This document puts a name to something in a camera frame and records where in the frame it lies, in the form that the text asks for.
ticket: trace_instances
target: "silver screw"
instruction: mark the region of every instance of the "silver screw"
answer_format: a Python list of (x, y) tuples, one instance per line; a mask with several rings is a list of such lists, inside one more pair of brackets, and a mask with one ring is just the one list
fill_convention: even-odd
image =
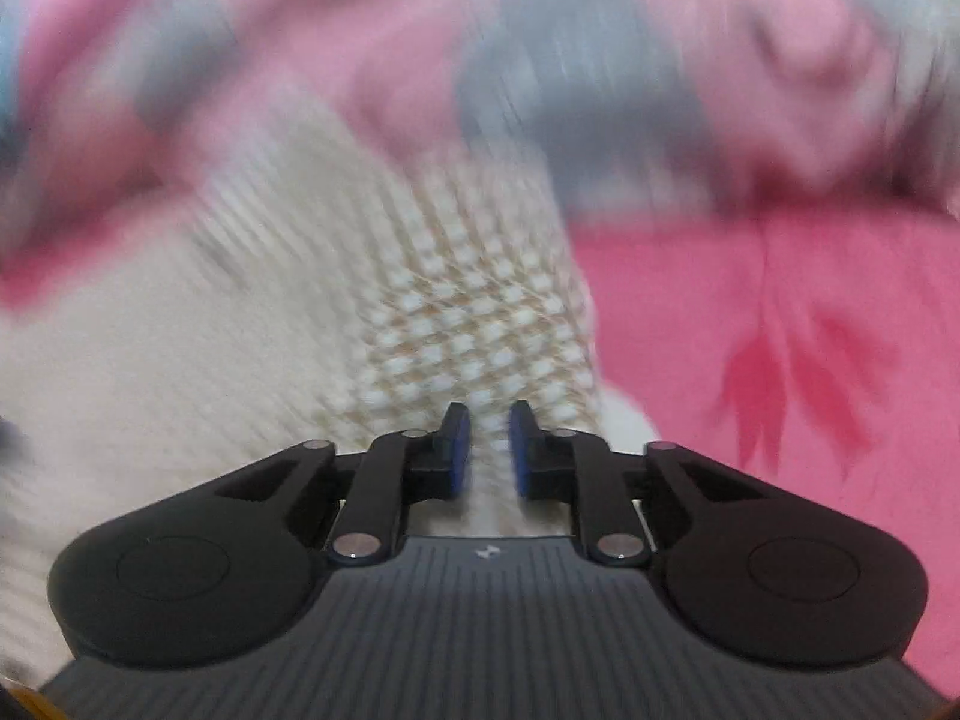
[(333, 551), (351, 560), (360, 560), (375, 554), (380, 546), (380, 539), (369, 533), (344, 533), (333, 542)]
[(608, 533), (597, 541), (597, 549), (615, 560), (627, 560), (640, 555), (646, 545), (642, 538), (631, 536), (630, 533)]

